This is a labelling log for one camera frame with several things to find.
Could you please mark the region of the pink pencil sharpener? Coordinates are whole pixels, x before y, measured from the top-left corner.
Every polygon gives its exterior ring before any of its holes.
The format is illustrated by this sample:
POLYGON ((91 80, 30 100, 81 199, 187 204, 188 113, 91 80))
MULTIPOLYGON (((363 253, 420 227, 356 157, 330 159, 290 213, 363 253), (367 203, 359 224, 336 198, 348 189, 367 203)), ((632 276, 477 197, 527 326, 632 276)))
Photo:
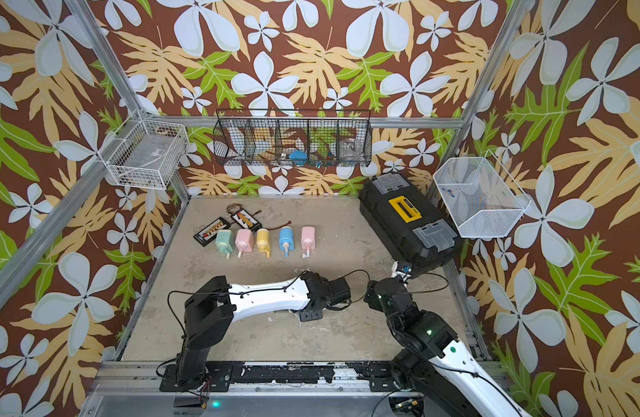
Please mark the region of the pink pencil sharpener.
POLYGON ((239 229, 235 237, 238 258, 243 254, 252 253, 254 247, 254 235, 250 229, 239 229))
POLYGON ((302 257, 308 258, 316 248, 316 229, 312 226, 304 226, 301 230, 302 257))

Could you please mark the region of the blue pencil sharpener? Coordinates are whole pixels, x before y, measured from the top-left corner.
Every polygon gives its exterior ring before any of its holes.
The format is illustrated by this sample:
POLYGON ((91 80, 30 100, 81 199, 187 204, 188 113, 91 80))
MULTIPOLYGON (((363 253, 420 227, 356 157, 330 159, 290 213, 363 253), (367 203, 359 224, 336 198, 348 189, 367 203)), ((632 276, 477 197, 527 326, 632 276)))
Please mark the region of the blue pencil sharpener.
POLYGON ((290 252, 294 250, 294 232, 290 226, 285 226, 280 229, 278 246, 285 254, 285 257, 288 257, 290 252))

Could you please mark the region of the yellow pencil sharpener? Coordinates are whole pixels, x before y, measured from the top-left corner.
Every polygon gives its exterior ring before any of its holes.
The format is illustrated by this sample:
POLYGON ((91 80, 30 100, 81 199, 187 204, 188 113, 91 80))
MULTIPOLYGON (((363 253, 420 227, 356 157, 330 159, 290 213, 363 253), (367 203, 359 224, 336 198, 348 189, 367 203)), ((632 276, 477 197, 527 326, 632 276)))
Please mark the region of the yellow pencil sharpener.
POLYGON ((257 231, 256 246, 260 254, 265 254, 267 258, 271 257, 270 231, 268 229, 261 228, 257 231))

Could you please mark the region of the green pencil sharpener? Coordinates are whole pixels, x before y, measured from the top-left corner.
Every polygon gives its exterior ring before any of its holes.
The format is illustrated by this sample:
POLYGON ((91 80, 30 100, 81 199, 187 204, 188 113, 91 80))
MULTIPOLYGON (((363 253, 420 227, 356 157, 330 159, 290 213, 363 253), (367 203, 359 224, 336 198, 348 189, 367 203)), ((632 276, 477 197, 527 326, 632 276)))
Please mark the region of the green pencil sharpener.
POLYGON ((216 234, 215 245, 219 253, 223 254, 226 259, 231 257, 235 250, 235 237, 229 229, 221 229, 216 234))

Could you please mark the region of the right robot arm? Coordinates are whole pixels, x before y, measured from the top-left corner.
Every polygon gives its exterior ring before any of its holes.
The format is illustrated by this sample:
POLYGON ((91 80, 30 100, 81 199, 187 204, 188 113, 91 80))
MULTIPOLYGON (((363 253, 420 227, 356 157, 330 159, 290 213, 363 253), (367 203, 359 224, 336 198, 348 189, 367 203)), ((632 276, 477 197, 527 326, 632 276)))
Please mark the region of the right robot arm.
POLYGON ((371 281, 364 298, 384 313, 403 350, 392 360, 398 387, 417 391, 450 416, 527 416, 439 314, 419 309, 403 281, 371 281))

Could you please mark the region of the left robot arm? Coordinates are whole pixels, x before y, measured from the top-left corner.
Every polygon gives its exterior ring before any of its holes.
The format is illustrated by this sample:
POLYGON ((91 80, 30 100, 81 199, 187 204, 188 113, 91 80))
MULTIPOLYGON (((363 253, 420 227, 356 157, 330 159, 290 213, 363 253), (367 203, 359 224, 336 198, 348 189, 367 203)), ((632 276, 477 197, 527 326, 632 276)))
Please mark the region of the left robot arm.
POLYGON ((284 310, 297 314, 299 321, 316 321, 326 310, 341 311, 349 305, 351 289, 343 277, 330 281, 304 270, 279 283, 238 285, 216 276, 184 303, 182 348, 166 368, 161 387, 173 392, 202 387, 211 348, 237 321, 284 310))

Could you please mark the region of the black yellow-latch toolbox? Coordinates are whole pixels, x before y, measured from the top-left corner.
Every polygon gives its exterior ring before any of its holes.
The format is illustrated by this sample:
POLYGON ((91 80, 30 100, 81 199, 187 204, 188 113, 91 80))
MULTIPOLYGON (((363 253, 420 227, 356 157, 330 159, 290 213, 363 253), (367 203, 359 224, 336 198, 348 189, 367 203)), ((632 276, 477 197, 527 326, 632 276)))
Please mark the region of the black yellow-latch toolbox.
POLYGON ((453 222, 403 175, 366 180, 358 199, 366 222, 396 262, 410 265, 413 278, 443 266, 462 249, 453 222))

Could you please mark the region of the black charging board right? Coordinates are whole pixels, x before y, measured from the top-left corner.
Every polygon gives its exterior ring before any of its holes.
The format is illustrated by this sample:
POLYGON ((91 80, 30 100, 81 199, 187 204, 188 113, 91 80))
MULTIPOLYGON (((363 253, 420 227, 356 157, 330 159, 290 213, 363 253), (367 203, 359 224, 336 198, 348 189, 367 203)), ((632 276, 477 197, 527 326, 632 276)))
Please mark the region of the black charging board right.
POLYGON ((262 228, 262 223, 244 208, 232 213, 231 219, 236 222, 240 228, 250 229, 252 232, 257 232, 262 228))

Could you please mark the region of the black charging board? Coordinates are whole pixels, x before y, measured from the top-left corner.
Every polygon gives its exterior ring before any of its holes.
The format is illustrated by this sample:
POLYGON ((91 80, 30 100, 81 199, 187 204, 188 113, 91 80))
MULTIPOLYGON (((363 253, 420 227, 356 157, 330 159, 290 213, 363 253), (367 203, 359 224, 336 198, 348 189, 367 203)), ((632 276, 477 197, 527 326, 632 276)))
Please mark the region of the black charging board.
POLYGON ((230 227, 231 224, 224 217, 220 216, 195 233, 193 238, 202 247, 206 247, 215 241, 219 231, 229 229, 230 227))
POLYGON ((262 223, 244 208, 232 213, 231 219, 236 222, 240 228, 250 229, 252 232, 257 232, 262 228, 262 223))

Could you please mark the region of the white mesh basket right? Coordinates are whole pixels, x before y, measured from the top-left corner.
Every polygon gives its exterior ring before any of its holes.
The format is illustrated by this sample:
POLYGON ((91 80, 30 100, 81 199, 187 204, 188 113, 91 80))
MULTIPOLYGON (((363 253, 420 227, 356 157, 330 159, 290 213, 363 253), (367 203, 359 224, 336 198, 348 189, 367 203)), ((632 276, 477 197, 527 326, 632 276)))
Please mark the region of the white mesh basket right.
POLYGON ((508 236, 532 204, 491 151, 448 159, 434 173, 434 182, 459 235, 466 239, 508 236))

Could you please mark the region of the black charging board left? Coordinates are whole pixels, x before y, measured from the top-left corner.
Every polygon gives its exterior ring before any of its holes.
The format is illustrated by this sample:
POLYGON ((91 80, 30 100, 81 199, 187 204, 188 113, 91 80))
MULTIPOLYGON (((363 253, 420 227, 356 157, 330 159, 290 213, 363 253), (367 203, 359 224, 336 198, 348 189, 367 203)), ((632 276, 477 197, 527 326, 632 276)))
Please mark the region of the black charging board left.
POLYGON ((215 241, 219 231, 229 229, 230 227, 231 224, 224 217, 220 216, 195 233, 193 238, 202 247, 206 247, 215 241))

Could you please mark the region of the aluminium frame post right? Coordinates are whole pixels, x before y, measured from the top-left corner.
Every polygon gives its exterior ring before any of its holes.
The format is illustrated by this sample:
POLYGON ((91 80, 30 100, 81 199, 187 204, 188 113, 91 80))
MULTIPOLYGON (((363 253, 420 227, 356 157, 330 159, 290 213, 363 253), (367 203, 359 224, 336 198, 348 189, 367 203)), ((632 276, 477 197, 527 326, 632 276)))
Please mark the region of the aluminium frame post right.
POLYGON ((536 1, 532 0, 514 1, 512 3, 486 59, 485 66, 476 80, 476 86, 467 102, 467 107, 462 112, 461 124, 458 128, 455 128, 454 135, 449 141, 447 149, 443 152, 443 157, 438 163, 437 170, 440 170, 451 157, 456 156, 464 139, 470 137, 471 124, 478 113, 477 107, 490 89, 495 79, 495 74, 505 62, 509 45, 514 41, 519 29, 521 29, 525 16, 535 4, 536 1))

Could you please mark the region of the aluminium frame post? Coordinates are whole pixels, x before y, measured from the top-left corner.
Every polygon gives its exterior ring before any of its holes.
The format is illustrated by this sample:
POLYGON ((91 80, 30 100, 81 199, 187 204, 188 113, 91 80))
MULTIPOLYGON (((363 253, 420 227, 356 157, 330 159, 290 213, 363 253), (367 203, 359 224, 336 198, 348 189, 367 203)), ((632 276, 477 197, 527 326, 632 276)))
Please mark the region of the aluminium frame post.
MULTIPOLYGON (((136 92, 134 91, 134 88, 132 87, 128 76, 125 74, 125 71, 123 70, 121 64, 118 62, 113 47, 111 47, 105 34, 99 27, 97 19, 92 13, 87 1, 68 1, 66 4, 73 16, 80 21, 80 25, 85 30, 85 33, 87 33, 93 51, 95 52, 97 58, 103 66, 103 69, 106 72, 106 76, 108 76, 112 80, 116 92, 118 93, 120 98, 124 100, 125 108, 128 112, 125 120, 128 118, 128 116, 130 116, 130 114, 134 113, 135 111, 144 111, 161 121, 165 121, 163 117, 157 116, 145 109, 144 105, 139 101, 138 96, 136 95, 136 92)), ((97 152, 97 158, 101 165, 100 170, 104 172, 106 178, 112 179, 112 176, 108 173, 106 166, 104 165, 104 163, 102 163, 99 157, 99 152, 101 151, 102 150, 97 152)), ((182 202, 188 203, 190 201, 190 194, 181 178, 181 175, 179 174, 179 169, 175 176, 172 177, 172 181, 168 187, 173 187, 173 189, 178 193, 179 198, 182 202)))
POLYGON ((464 139, 470 137, 471 124, 478 113, 477 107, 490 89, 495 79, 495 74, 505 62, 509 45, 514 41, 519 29, 521 29, 525 16, 535 4, 536 1, 532 0, 514 1, 512 3, 486 59, 485 66, 476 80, 476 86, 467 102, 467 107, 462 112, 461 124, 458 128, 455 128, 454 135, 449 141, 447 149, 443 152, 443 157, 438 163, 437 170, 440 170, 451 157, 456 156, 464 139))

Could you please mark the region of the aluminium frame post left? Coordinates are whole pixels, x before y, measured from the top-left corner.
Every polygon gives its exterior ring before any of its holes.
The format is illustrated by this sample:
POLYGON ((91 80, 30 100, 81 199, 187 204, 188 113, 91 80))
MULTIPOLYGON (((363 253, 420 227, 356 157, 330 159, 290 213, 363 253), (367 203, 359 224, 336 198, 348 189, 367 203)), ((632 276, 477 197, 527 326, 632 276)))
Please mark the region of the aluminium frame post left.
MULTIPOLYGON (((138 96, 136 95, 136 92, 134 91, 134 88, 132 87, 128 76, 125 74, 125 71, 123 70, 121 64, 118 62, 113 47, 111 47, 105 34, 99 27, 97 19, 92 13, 87 1, 68 1, 66 4, 73 16, 80 21, 80 25, 85 30, 85 33, 87 33, 93 51, 95 52, 97 58, 103 66, 103 69, 106 72, 106 76, 108 76, 112 80, 116 92, 118 93, 120 98, 124 100, 125 108, 128 112, 125 120, 128 118, 128 116, 130 116, 130 114, 134 113, 135 111, 144 111, 161 121, 165 121, 163 117, 157 116, 145 109, 144 105, 139 101, 138 96)), ((104 165, 104 163, 102 163, 99 157, 99 152, 101 151, 102 150, 97 152, 97 158, 101 165, 100 170, 104 172, 106 178, 112 179, 112 176, 108 173, 106 166, 104 165)), ((190 201, 190 194, 181 178, 181 175, 179 174, 179 169, 175 176, 172 177, 172 181, 168 187, 173 187, 173 189, 178 193, 179 198, 182 202, 188 203, 190 201)))

